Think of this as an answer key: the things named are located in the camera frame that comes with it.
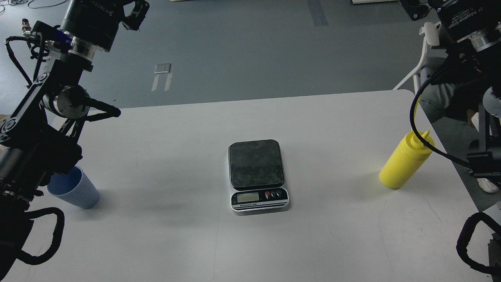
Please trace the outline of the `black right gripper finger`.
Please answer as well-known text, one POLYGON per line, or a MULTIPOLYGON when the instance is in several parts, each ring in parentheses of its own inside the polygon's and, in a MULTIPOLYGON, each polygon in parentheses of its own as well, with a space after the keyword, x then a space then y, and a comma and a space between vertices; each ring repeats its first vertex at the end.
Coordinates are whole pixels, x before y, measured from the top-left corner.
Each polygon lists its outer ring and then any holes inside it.
POLYGON ((427 4, 422 0, 399 0, 399 4, 412 21, 419 21, 427 16, 427 4))

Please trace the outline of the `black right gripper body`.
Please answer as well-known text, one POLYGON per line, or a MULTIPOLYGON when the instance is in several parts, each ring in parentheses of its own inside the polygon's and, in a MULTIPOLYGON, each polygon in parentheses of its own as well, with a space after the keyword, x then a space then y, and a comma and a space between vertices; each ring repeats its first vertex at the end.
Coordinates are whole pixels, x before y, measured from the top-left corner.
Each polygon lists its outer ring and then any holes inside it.
POLYGON ((435 9, 451 43, 458 43, 471 34, 485 31, 492 42, 500 41, 500 1, 499 0, 429 0, 435 9))

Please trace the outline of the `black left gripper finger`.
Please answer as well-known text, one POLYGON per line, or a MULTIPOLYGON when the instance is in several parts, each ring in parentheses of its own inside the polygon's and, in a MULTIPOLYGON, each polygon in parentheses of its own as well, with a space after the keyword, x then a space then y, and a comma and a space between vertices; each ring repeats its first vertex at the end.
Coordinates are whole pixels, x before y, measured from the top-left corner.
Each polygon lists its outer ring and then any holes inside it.
POLYGON ((122 24, 127 30, 138 31, 149 10, 149 2, 146 0, 124 0, 124 6, 133 3, 134 7, 128 16, 122 20, 122 24))

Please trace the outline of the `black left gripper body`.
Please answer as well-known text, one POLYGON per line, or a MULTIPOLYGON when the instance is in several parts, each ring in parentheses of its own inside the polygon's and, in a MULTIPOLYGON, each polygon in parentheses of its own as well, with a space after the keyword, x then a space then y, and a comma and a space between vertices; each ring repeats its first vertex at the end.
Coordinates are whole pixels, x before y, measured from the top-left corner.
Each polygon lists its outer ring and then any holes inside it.
POLYGON ((109 52, 119 23, 126 20, 124 7, 136 0, 71 0, 60 30, 109 52))

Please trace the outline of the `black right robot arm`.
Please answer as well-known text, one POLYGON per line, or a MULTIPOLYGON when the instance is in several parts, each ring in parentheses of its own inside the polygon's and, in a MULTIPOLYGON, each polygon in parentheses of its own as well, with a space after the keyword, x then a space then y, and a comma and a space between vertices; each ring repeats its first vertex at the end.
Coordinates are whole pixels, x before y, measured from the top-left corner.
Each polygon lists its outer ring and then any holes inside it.
POLYGON ((448 56, 418 88, 410 111, 410 124, 418 142, 446 159, 469 169, 477 179, 500 187, 500 1, 499 0, 401 0, 408 16, 417 21, 435 10, 440 27, 450 41, 448 56), (440 151, 418 133, 414 111, 427 86, 460 65, 460 55, 476 62, 486 73, 489 87, 478 102, 478 139, 463 161, 440 151))

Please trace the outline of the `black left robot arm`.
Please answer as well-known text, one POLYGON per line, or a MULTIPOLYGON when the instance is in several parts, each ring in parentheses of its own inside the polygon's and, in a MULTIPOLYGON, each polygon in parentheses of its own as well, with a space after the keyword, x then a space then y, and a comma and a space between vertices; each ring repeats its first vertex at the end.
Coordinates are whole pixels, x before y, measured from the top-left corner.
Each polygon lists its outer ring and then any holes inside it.
POLYGON ((95 100, 80 86, 91 72, 97 50, 109 52, 119 25, 139 30, 149 10, 145 0, 72 0, 61 25, 22 21, 22 36, 5 40, 11 61, 27 81, 27 94, 1 121, 1 278, 19 260, 39 265, 61 244, 64 212, 56 207, 30 211, 54 174, 68 174, 82 159, 77 141, 86 122, 120 116, 120 109, 95 100), (130 15, 124 7, 133 3, 130 15), (55 215, 48 250, 38 256, 23 251, 34 219, 55 215))

